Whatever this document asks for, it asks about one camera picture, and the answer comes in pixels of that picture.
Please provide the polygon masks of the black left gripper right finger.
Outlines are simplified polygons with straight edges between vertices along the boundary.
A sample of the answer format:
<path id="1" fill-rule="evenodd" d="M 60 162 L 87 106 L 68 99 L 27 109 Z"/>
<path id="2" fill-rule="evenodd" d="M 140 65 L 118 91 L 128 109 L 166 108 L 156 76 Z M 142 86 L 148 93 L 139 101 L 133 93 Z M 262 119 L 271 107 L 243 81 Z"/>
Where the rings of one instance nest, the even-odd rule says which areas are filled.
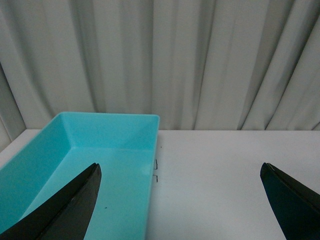
<path id="1" fill-rule="evenodd" d="M 320 195 L 270 163 L 263 163 L 260 178 L 285 238 L 318 240 Z"/>

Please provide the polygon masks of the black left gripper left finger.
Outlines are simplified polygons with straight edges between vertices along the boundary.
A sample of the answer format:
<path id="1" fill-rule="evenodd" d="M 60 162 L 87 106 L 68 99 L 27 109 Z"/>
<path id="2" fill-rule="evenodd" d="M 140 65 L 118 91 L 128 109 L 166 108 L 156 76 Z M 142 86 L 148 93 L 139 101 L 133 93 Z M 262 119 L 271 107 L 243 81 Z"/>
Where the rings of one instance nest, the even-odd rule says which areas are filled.
<path id="1" fill-rule="evenodd" d="M 83 240 L 102 179 L 93 163 L 38 208 L 0 234 L 2 240 Z"/>

